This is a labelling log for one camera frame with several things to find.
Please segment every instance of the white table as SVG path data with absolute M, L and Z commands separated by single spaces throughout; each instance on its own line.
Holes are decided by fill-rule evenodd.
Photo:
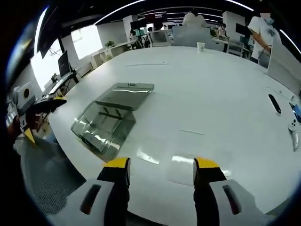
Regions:
M 49 122 L 75 168 L 86 179 L 96 178 L 103 162 L 72 133 L 76 117 L 117 82 L 153 83 L 154 92 L 134 112 L 137 123 L 119 153 L 131 158 L 128 210 L 165 225 L 196 225 L 193 187 L 169 179 L 192 181 L 192 168 L 171 173 L 171 159 L 198 155 L 217 162 L 266 213 L 296 187 L 301 152 L 293 152 L 287 129 L 294 118 L 288 101 L 273 90 L 287 98 L 292 93 L 264 72 L 253 62 L 214 50 L 128 51 L 72 88 L 67 103 L 49 116 Z M 269 93 L 278 101 L 281 116 L 276 115 Z

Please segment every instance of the paper cup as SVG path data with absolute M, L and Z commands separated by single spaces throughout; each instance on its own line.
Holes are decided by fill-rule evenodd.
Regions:
M 198 52 L 204 52 L 204 49 L 205 49 L 205 43 L 203 43 L 203 42 L 198 42 L 198 43 L 197 43 L 197 46 L 198 46 Z

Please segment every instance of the potted plant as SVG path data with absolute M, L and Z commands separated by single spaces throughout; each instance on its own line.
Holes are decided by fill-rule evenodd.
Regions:
M 115 46 L 114 42 L 113 41 L 108 41 L 106 44 L 105 44 L 106 48 L 111 48 L 113 46 Z

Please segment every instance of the white tabletop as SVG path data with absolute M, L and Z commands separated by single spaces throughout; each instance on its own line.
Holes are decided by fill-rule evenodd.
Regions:
M 137 122 L 119 152 L 131 158 L 128 210 L 165 225 L 196 225 L 194 189 L 175 183 L 192 183 L 192 168 L 172 158 L 201 156 L 217 162 L 266 213 L 296 187 L 301 152 L 293 151 L 287 129 L 294 118 L 286 99 L 292 93 L 264 72 L 253 62 L 214 50 L 132 50 L 72 88 L 67 103 L 49 121 L 75 168 L 86 179 L 96 178 L 102 161 L 72 133 L 76 117 L 117 82 L 153 83 L 154 92 L 134 112 Z M 269 93 L 278 101 L 281 116 Z

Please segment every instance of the ceiling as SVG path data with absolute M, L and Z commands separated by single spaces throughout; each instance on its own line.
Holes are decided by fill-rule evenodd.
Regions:
M 55 0 L 46 11 L 41 26 L 38 49 L 46 51 L 58 37 L 64 37 L 74 30 L 94 24 L 114 10 L 135 1 L 136 0 L 123 0 L 110 4 L 110 2 L 104 3 L 100 0 Z M 222 18 L 217 16 L 222 16 L 224 11 L 231 11 L 242 15 L 246 18 L 246 22 L 248 22 L 251 20 L 252 16 L 256 14 L 256 9 L 259 6 L 258 0 L 235 0 L 255 10 L 252 12 L 230 1 L 232 0 L 141 0 L 141 2 L 113 13 L 98 24 L 122 20 L 122 18 L 128 15 L 143 17 L 145 13 L 160 11 L 165 11 L 167 13 L 167 18 L 179 18 L 184 17 L 185 14 L 183 13 L 188 12 L 192 7 L 203 14 L 208 22 L 209 20 L 214 20 L 210 22 L 221 23 Z M 301 43 L 301 34 L 298 33 L 298 30 L 294 30 L 294 27 L 298 27 L 298 20 L 295 19 L 295 16 L 298 14 L 297 9 L 290 8 L 290 5 L 287 5 L 288 1 L 290 0 L 285 1 L 286 4 L 283 4 L 282 2 L 273 2 L 270 4 L 274 13 L 273 18 L 275 19 L 275 27 L 284 30 L 296 43 Z M 287 44 L 287 47 L 293 53 L 296 52 L 294 46 L 290 43 Z M 28 61 L 32 56 L 33 41 L 28 46 L 24 57 L 25 59 L 23 59 L 23 65 L 20 66 L 21 69 L 28 64 Z

